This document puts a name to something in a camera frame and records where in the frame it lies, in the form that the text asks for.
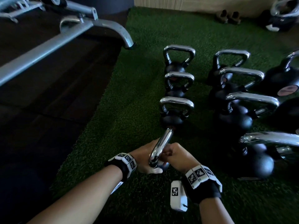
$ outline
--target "green grass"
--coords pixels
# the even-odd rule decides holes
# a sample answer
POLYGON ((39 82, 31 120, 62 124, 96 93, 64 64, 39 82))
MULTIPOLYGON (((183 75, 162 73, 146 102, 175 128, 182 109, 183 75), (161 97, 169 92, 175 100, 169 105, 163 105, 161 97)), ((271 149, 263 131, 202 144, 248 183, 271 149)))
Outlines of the green grass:
MULTIPOLYGON (((211 127, 213 111, 207 107, 211 88, 204 83, 212 56, 220 49, 250 51, 252 56, 244 67, 266 71, 278 65, 288 50, 279 45, 277 34, 259 28, 251 20, 244 20, 239 26, 222 25, 211 15, 148 8, 133 8, 126 28, 137 47, 122 49, 94 117, 59 170, 52 186, 54 198, 99 171, 104 161, 118 152, 129 152, 163 134, 158 111, 158 101, 164 96, 162 51, 167 45, 181 44, 196 49, 195 59, 187 69, 196 79, 187 94, 195 110, 172 142, 182 144, 216 173, 223 184, 223 203, 236 223, 298 223, 298 187, 291 178, 283 176, 285 173, 263 182, 240 182, 224 173, 225 166, 217 166, 213 141, 220 132, 211 127)), ((170 55, 173 59, 185 57, 178 52, 170 55)), ((233 63, 235 58, 226 56, 221 61, 233 63)), ((253 127, 253 131, 266 129, 257 121, 253 127)), ((195 205, 190 204, 186 213, 170 208, 170 183, 179 177, 173 168, 162 175, 135 173, 109 198, 99 219, 198 223, 195 205)))

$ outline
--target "person's left arm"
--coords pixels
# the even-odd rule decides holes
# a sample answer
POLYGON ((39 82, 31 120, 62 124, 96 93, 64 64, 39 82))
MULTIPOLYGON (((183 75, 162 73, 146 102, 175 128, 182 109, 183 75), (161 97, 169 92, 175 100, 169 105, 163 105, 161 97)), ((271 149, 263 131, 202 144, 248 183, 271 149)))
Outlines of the person's left arm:
MULTIPOLYGON (((129 154, 143 173, 162 173, 148 165, 149 156, 158 140, 129 154)), ((28 224, 91 224, 103 209, 108 197, 123 178, 120 168, 109 165, 84 180, 71 191, 36 215, 28 224)))

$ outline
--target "kettlebell handle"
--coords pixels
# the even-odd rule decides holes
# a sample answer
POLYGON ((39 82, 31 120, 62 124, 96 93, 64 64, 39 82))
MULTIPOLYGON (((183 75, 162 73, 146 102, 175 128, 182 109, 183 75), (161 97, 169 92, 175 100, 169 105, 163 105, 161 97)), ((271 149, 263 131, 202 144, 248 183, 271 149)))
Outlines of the kettlebell handle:
POLYGON ((294 52, 290 53, 286 58, 284 58, 281 63, 280 66, 282 67, 282 69, 284 70, 284 72, 287 72, 290 70, 290 64, 292 62, 292 60, 299 56, 299 49, 295 50, 294 52))
POLYGON ((191 62, 191 60, 194 59, 194 56, 195 56, 195 49, 193 49, 190 46, 183 46, 183 45, 166 46, 163 50, 163 56, 164 56, 166 66, 171 64, 171 59, 168 54, 169 50, 184 51, 184 52, 188 52, 190 54, 189 58, 187 58, 185 61, 182 62, 183 67, 187 67, 189 65, 189 63, 191 62))
POLYGON ((158 166, 158 161, 163 152, 163 149, 170 141, 172 135, 173 135, 173 129, 167 128, 165 133, 163 134, 163 136, 160 137, 160 139, 156 143, 156 145, 150 155, 150 158, 149 158, 149 165, 152 168, 156 168, 158 166))
MULTIPOLYGON (((280 105, 278 99, 276 99, 275 97, 270 97, 270 96, 261 95, 261 94, 244 93, 244 92, 230 93, 230 94, 226 95, 225 99, 226 99, 226 101, 228 101, 227 110, 231 110, 230 105, 231 105, 231 102, 234 100, 256 101, 256 102, 268 104, 269 110, 275 110, 280 105)), ((255 112, 258 114, 261 114, 265 111, 266 111, 266 109, 260 109, 255 112)))
POLYGON ((251 87, 260 83, 265 77, 265 74, 262 71, 243 68, 243 67, 224 67, 220 71, 218 71, 218 75, 225 75, 226 73, 248 75, 254 77, 255 78, 254 81, 249 82, 244 86, 246 90, 249 90, 251 87))
POLYGON ((185 73, 185 72, 169 72, 165 75, 165 84, 168 88, 172 88, 172 84, 170 82, 170 78, 176 77, 176 78, 184 78, 187 79, 188 82, 184 85, 185 90, 188 90, 194 83, 194 76, 190 73, 185 73))
POLYGON ((181 97, 163 97, 160 100, 159 104, 160 104, 159 108, 161 114, 166 114, 168 112, 165 106, 166 104, 175 104, 175 105, 181 105, 185 107, 182 114, 186 118, 189 116, 190 112, 194 109, 194 104, 192 101, 181 97))
POLYGON ((242 64, 245 63, 245 61, 250 57, 251 53, 246 50, 238 50, 238 49, 223 49, 215 53, 213 57, 213 68, 219 69, 220 68, 220 56, 222 54, 232 54, 236 56, 242 56, 242 60, 240 60, 238 63, 235 63, 234 67, 240 67, 242 64))
POLYGON ((282 132, 247 133, 239 139, 239 143, 248 145, 271 143, 299 147, 299 135, 282 132))

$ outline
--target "wooden wall panel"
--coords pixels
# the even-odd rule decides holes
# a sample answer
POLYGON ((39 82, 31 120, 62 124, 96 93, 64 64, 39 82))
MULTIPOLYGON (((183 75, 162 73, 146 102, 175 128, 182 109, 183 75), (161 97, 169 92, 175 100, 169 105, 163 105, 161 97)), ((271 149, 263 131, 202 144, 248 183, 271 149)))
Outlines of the wooden wall panel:
POLYGON ((257 17, 275 0, 134 0, 135 6, 215 13, 226 9, 239 11, 243 17, 257 17))

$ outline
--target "brown shoe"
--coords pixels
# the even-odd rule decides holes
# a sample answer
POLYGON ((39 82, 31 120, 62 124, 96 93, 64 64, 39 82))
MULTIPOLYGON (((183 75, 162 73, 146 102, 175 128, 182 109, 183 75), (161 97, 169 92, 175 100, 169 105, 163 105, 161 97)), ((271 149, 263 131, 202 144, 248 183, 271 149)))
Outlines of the brown shoe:
POLYGON ((216 13, 216 18, 221 23, 227 23, 228 22, 227 11, 222 10, 221 12, 217 12, 216 13))
POLYGON ((233 24, 240 24, 240 13, 239 12, 233 12, 228 14, 228 21, 233 24))

